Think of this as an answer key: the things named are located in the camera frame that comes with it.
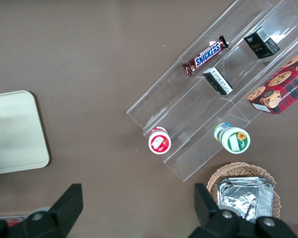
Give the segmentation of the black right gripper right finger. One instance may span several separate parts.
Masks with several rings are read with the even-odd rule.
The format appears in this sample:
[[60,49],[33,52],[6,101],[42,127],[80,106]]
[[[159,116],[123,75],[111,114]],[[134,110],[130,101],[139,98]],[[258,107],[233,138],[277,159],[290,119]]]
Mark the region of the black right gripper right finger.
[[194,186],[194,207],[200,223],[190,238],[296,238],[282,220],[259,217],[253,224],[232,211],[220,209],[203,183]]

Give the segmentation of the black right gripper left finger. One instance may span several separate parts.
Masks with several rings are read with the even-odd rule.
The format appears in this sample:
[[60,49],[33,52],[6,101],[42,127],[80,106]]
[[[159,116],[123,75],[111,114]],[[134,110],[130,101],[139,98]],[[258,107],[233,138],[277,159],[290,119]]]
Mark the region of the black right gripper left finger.
[[12,227],[0,219],[0,238],[65,238],[82,210],[82,185],[74,183],[48,211],[32,213]]

